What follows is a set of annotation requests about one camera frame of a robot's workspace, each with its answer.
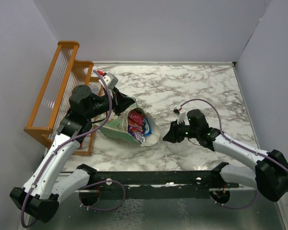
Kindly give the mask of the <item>red snack packet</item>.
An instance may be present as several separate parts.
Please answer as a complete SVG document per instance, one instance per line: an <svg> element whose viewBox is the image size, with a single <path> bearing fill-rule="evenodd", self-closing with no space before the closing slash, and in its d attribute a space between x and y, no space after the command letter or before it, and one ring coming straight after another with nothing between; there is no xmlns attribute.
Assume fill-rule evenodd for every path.
<svg viewBox="0 0 288 230"><path fill-rule="evenodd" d="M140 113L138 110L133 109L128 113L128 118L131 119L137 125L142 126L144 123L145 115Z"/></svg>

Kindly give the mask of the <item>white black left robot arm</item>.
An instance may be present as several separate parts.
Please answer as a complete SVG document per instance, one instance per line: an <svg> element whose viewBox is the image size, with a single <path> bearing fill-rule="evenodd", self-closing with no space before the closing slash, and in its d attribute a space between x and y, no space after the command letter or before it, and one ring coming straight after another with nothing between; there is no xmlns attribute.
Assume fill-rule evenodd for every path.
<svg viewBox="0 0 288 230"><path fill-rule="evenodd" d="M97 96L87 85L76 86L69 98L70 108L60 122L48 153L31 178L10 192L10 198L21 214L47 223L54 217L61 201L81 187L93 188L96 177L88 166L81 166L59 183L56 179L84 138L99 129L93 128L92 118L111 112L120 115L135 102L117 88Z"/></svg>

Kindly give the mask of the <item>green illustrated paper bag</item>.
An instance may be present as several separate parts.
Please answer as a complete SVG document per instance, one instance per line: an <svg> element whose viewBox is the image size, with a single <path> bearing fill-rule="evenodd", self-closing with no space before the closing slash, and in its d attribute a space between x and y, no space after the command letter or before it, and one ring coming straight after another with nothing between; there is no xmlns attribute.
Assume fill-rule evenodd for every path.
<svg viewBox="0 0 288 230"><path fill-rule="evenodd" d="M152 129L152 134L149 136L146 136L145 137L146 141L145 143L142 143L142 144L137 142L134 139L134 137L128 132L128 125L139 126L136 123L134 123L131 119L128 118L128 113L133 109L138 110L140 113L142 113L143 115L145 115L145 117L148 118L151 129ZM154 144L157 144L159 142L159 138L161 134L160 127L156 124L152 115L148 113L147 111L145 111L144 109L138 107L137 104L131 105L120 116L111 114L109 120L106 122L106 124L103 127L101 127L100 131L107 138L121 139L127 142L138 144L142 147L149 147Z"/></svg>

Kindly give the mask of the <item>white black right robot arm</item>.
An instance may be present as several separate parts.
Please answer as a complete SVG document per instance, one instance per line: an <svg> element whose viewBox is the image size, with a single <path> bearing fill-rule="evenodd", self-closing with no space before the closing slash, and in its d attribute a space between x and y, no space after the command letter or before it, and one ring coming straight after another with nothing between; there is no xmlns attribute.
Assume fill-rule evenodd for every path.
<svg viewBox="0 0 288 230"><path fill-rule="evenodd" d="M210 127L205 115L198 109L175 112L178 119L170 123L164 141L180 143L186 138L194 138L200 146L243 164L243 167L237 167L226 163L220 171L213 173L211 182L215 187L226 183L245 185L273 202L288 192L288 162L280 151L252 148L229 137L221 130Z"/></svg>

